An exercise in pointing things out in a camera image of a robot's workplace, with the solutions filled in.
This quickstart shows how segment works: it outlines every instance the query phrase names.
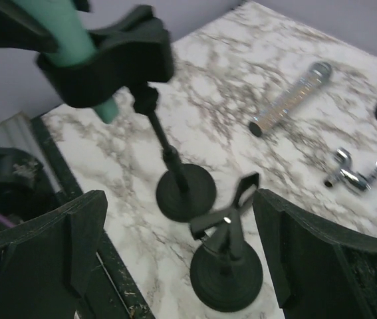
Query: teal tube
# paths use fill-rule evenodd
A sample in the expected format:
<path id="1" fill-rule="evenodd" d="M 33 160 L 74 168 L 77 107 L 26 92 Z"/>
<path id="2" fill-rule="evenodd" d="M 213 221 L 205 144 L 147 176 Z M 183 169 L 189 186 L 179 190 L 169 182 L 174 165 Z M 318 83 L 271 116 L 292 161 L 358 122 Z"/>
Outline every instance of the teal tube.
<path id="1" fill-rule="evenodd" d="M 13 0 L 51 32 L 59 44 L 57 53 L 47 54 L 55 66 L 72 66 L 92 57 L 96 48 L 83 27 L 71 0 Z M 118 108 L 110 98 L 95 106 L 100 119 L 109 124 L 118 115 Z"/>

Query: black stand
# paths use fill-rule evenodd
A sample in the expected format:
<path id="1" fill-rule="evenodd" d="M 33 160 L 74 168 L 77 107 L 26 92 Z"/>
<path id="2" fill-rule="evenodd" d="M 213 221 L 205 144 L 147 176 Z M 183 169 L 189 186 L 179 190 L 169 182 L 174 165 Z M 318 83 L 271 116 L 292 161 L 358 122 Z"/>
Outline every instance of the black stand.
<path id="1" fill-rule="evenodd" d="M 211 237 L 194 253 L 191 261 L 191 285 L 197 297 L 220 312 L 236 312 L 250 305 L 263 282 L 261 261 L 246 243 L 240 216 L 253 202 L 253 192 L 242 203 L 241 198 L 259 187 L 259 174 L 253 173 L 239 182 L 232 204 L 190 223 L 194 239 L 207 237 L 205 231 L 216 227 Z"/>
<path id="2" fill-rule="evenodd" d="M 163 148 L 163 161 L 168 171 L 160 178 L 156 190 L 160 210 L 168 219 L 181 223 L 206 214 L 216 199 L 212 176 L 198 165 L 183 164 L 178 151 L 169 144 L 155 112 L 158 91 L 147 83 L 129 89 L 135 99 L 135 112 L 148 117 Z"/>

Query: black table edge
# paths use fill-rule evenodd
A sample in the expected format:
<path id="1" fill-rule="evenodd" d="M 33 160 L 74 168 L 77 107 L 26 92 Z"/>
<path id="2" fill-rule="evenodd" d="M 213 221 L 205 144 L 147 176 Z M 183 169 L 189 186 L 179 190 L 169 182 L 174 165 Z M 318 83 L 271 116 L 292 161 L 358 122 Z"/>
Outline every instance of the black table edge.
<path id="1" fill-rule="evenodd" d="M 81 196 L 83 194 L 82 189 L 61 155 L 41 116 L 32 119 L 31 125 L 33 134 L 63 189 L 63 194 L 60 196 L 62 201 L 71 201 Z M 105 231 L 103 231 L 97 252 L 121 300 L 129 311 L 129 318 L 154 319 L 150 307 Z"/>

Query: metal pipe fitting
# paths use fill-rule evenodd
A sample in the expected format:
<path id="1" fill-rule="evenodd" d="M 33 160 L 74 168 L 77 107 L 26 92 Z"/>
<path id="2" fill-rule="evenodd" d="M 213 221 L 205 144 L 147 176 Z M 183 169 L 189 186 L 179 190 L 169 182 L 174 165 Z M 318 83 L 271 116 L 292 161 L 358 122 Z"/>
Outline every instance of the metal pipe fitting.
<path id="1" fill-rule="evenodd" d="M 377 162 L 374 170 L 367 176 L 364 176 L 351 170 L 352 159 L 349 152 L 345 149 L 339 148 L 334 153 L 334 158 L 340 163 L 340 166 L 326 177 L 324 180 L 326 187 L 331 188 L 339 181 L 343 181 L 349 190 L 355 193 L 362 193 L 371 189 L 372 184 L 377 180 Z"/>

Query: white marble surface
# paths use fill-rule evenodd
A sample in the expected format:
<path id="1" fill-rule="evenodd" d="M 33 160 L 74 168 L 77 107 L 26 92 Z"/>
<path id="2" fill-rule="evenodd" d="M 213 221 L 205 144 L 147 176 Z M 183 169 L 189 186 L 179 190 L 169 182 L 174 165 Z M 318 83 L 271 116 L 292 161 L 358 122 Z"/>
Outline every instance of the white marble surface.
<path id="1" fill-rule="evenodd" d="M 175 54 L 174 79 L 157 85 L 158 115 L 184 161 L 211 172 L 216 207 L 229 201 L 239 176 L 258 171 L 262 187 L 377 237 L 377 183 L 362 197 L 322 184 L 340 146 L 361 172 L 377 160 L 376 57 L 253 2 L 178 41 Z M 249 119 L 318 59 L 333 65 L 332 84 L 266 138 L 252 136 Z M 116 99 L 121 115 L 109 126 L 91 110 L 68 106 L 43 120 L 83 190 L 105 190 L 106 231 L 156 317 L 284 318 L 266 266 L 258 299 L 243 311 L 220 314 L 196 298 L 188 274 L 199 243 L 187 225 L 167 220 L 155 201 L 166 170 L 159 143 L 147 119 L 132 111 L 127 91 Z M 266 265 L 253 212 L 243 225 Z"/>

